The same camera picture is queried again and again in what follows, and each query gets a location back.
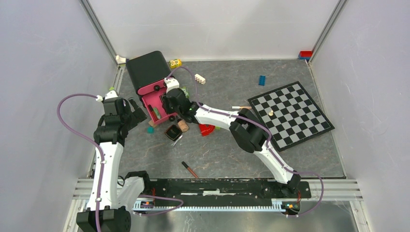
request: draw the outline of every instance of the gray marbled surface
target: gray marbled surface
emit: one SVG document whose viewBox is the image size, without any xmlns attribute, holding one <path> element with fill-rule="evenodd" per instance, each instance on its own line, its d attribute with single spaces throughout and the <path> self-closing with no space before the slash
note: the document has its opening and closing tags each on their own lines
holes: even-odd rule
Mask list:
<svg viewBox="0 0 410 232">
<path fill-rule="evenodd" d="M 175 73 L 180 86 L 188 88 L 191 100 L 214 108 L 231 110 L 232 106 L 247 106 L 248 98 L 295 81 L 300 81 L 321 105 L 309 69 L 301 60 L 198 61 L 184 62 L 184 65 L 203 76 L 206 84 L 198 84 L 196 98 L 194 82 L 189 73 L 181 69 Z M 265 86 L 258 85 L 260 75 L 266 76 Z M 124 73 L 119 93 L 124 98 L 138 99 L 128 72 Z M 188 124 L 189 131 L 172 147 L 172 141 L 164 134 L 172 123 L 164 122 L 153 134 L 148 134 L 148 121 L 130 131 L 120 161 L 120 175 L 146 170 L 151 178 L 191 178 L 181 164 L 185 161 L 203 178 L 272 177 L 255 155 L 237 146 L 229 131 L 215 130 L 202 137 L 198 125 Z M 315 171 L 324 177 L 343 176 L 330 132 L 282 151 L 280 155 L 295 170 Z"/>
</svg>

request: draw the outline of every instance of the purple cable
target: purple cable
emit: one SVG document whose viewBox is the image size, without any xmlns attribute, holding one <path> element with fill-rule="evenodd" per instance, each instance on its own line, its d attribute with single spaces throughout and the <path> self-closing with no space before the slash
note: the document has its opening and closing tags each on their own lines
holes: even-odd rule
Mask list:
<svg viewBox="0 0 410 232">
<path fill-rule="evenodd" d="M 181 202 L 178 206 L 175 206 L 174 208 L 171 209 L 167 209 L 164 211 L 159 211 L 153 214 L 140 214 L 140 216 L 155 216 L 155 215 L 159 215 L 159 214 L 165 214 L 168 213 L 169 211 L 173 211 L 175 209 L 178 209 L 179 207 L 181 207 L 184 204 L 184 201 L 181 199 L 176 199 L 176 198 L 168 198 L 168 197 L 157 197 L 157 196 L 150 196 L 150 195 L 139 195 L 138 197 L 148 197 L 148 198 L 155 198 L 155 199 L 160 199 L 160 200 L 167 200 L 167 201 L 175 201 L 175 202 Z"/>
<path fill-rule="evenodd" d="M 195 75 L 193 74 L 193 72 L 192 72 L 190 69 L 188 69 L 188 68 L 185 67 L 185 66 L 179 66 L 179 67 L 175 68 L 174 70 L 172 70 L 172 72 L 166 77 L 166 79 L 169 79 L 169 78 L 172 76 L 172 74 L 174 74 L 174 72 L 175 72 L 176 70 L 178 70 L 178 69 L 185 69 L 185 70 L 187 70 L 187 71 L 190 73 L 190 75 L 191 75 L 191 77 L 192 77 L 192 79 L 193 79 L 193 81 L 194 81 L 194 83 L 195 83 L 195 100 L 196 100 L 196 103 L 198 104 L 199 108 L 201 108 L 201 109 L 203 109 L 203 110 L 206 110 L 206 111 L 209 111 L 209 112 L 212 112 L 212 113 L 215 113 L 215 114 L 220 114 L 220 115 L 224 115 L 224 116 L 239 118 L 239 119 L 241 119 L 241 120 L 244 120 L 244 121 L 246 121 L 246 122 L 252 123 L 252 124 L 254 124 L 255 126 L 261 128 L 261 129 L 264 130 L 266 133 L 268 133 L 268 138 L 267 138 L 267 140 L 266 140 L 266 147 L 268 148 L 269 152 L 273 155 L 273 157 L 278 161 L 278 163 L 282 166 L 283 169 L 285 169 L 287 172 L 290 172 L 290 173 L 292 173 L 292 174 L 298 174 L 298 175 L 313 174 L 313 175 L 315 175 L 315 176 L 318 177 L 318 179 L 319 179 L 320 182 L 321 182 L 322 189 L 321 189 L 321 195 L 320 195 L 319 200 L 318 200 L 318 202 L 316 203 L 316 205 L 315 205 L 313 208 L 311 208 L 311 209 L 307 210 L 306 212 L 301 213 L 301 214 L 299 214 L 299 215 L 289 215 L 290 217 L 292 217 L 292 218 L 294 218 L 294 217 L 297 218 L 297 217 L 299 217 L 299 216 L 302 216 L 302 215 L 304 215 L 304 214 L 307 214 L 307 213 L 313 211 L 314 209 L 316 209 L 316 208 L 320 205 L 320 203 L 322 202 L 322 199 L 323 199 L 323 194 L 324 194 L 324 184 L 323 184 L 322 178 L 321 178 L 317 173 L 315 173 L 315 172 L 296 172 L 296 171 L 292 171 L 292 170 L 288 169 L 287 167 L 284 167 L 284 166 L 285 166 L 284 163 L 279 159 L 279 157 L 275 154 L 275 152 L 272 150 L 272 148 L 269 147 L 269 141 L 270 141 L 271 138 L 272 138 L 272 133 L 271 133 L 266 127 L 262 126 L 262 125 L 259 124 L 258 122 L 252 121 L 252 120 L 250 120 L 250 119 L 248 119 L 248 118 L 245 118 L 245 117 L 242 117 L 242 116 L 238 116 L 238 115 L 230 115 L 230 114 L 227 114 L 227 113 L 224 113 L 224 112 L 220 112 L 220 111 L 216 111 L 216 110 L 209 110 L 209 109 L 206 109 L 205 107 L 201 106 L 201 105 L 199 104 L 199 100 L 198 100 L 198 85 L 197 85 L 197 83 L 196 83 L 196 81 L 195 81 Z"/>
<path fill-rule="evenodd" d="M 69 125 L 67 125 L 67 123 L 65 123 L 65 121 L 63 120 L 63 118 L 61 117 L 61 113 L 60 113 L 60 109 L 61 109 L 61 105 L 63 104 L 63 102 L 65 102 L 67 99 L 72 98 L 72 97 L 76 97 L 76 96 L 87 96 L 87 97 L 92 97 L 92 98 L 97 98 L 97 96 L 95 95 L 91 95 L 91 94 L 86 94 L 86 93 L 76 93 L 76 94 L 72 94 L 69 95 L 65 98 L 63 98 L 59 105 L 57 106 L 57 117 L 59 118 L 60 122 L 63 124 L 63 126 L 65 126 L 69 131 L 71 131 L 72 133 L 80 136 L 81 138 L 89 141 L 90 143 L 92 143 L 100 152 L 100 156 L 101 156 L 101 162 L 104 161 L 104 153 L 103 153 L 103 149 L 91 138 L 81 134 L 80 132 L 74 130 L 73 128 L 71 128 Z M 100 192 L 101 192 L 101 184 L 102 184 L 102 179 L 103 179 L 103 172 L 104 172 L 104 164 L 101 164 L 101 168 L 100 168 L 100 177 L 98 179 L 98 185 L 97 185 L 97 198 L 100 197 Z M 100 217 L 99 217 L 99 211 L 100 211 L 100 202 L 96 201 L 95 202 L 95 224 L 97 226 L 97 232 L 101 232 L 101 225 L 100 225 Z"/>
</svg>

